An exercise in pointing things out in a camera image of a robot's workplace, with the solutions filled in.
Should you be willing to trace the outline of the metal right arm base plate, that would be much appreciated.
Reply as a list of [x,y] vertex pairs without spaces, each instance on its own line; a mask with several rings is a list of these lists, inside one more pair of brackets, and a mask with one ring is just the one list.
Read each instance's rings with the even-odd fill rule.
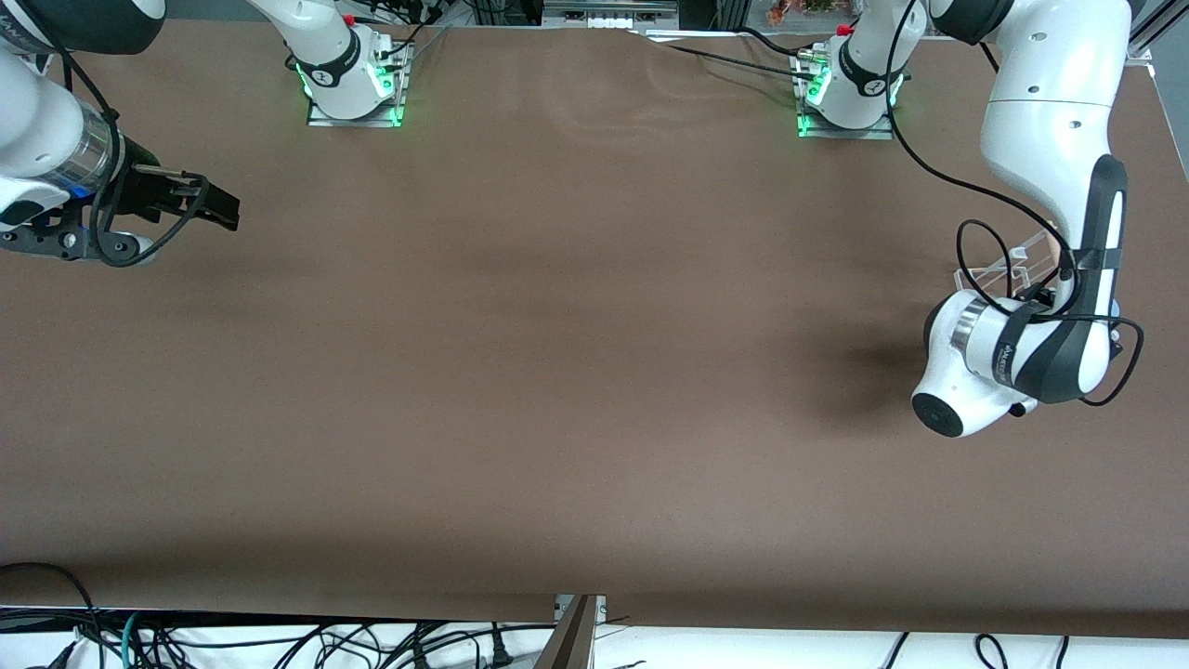
[[404,120],[409,86],[411,86],[413,55],[415,55],[413,44],[405,44],[394,55],[386,55],[386,49],[382,49],[377,53],[378,59],[373,64],[366,65],[365,69],[366,75],[369,75],[369,88],[356,88],[354,90],[357,95],[369,93],[366,97],[375,101],[375,107],[369,113],[352,119],[331,116],[316,103],[308,82],[303,80],[303,93],[308,97],[306,124],[313,127],[401,127]]

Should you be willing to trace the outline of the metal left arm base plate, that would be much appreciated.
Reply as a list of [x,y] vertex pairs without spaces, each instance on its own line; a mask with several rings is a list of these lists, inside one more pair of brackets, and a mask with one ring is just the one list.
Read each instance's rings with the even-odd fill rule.
[[828,95],[830,87],[838,77],[833,75],[828,64],[828,52],[818,49],[819,46],[825,46],[825,44],[816,44],[812,49],[798,49],[795,55],[789,56],[791,71],[795,75],[793,90],[798,135],[800,138],[851,140],[892,139],[893,132],[886,113],[876,120],[876,124],[862,128],[836,125],[820,114],[818,107],[820,99]]

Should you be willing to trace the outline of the aluminium frame profile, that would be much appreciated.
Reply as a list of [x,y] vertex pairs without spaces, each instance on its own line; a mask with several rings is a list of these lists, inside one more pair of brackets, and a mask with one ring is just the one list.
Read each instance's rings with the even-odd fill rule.
[[1155,42],[1170,30],[1189,7],[1189,0],[1127,0],[1132,8],[1130,59],[1150,59]]

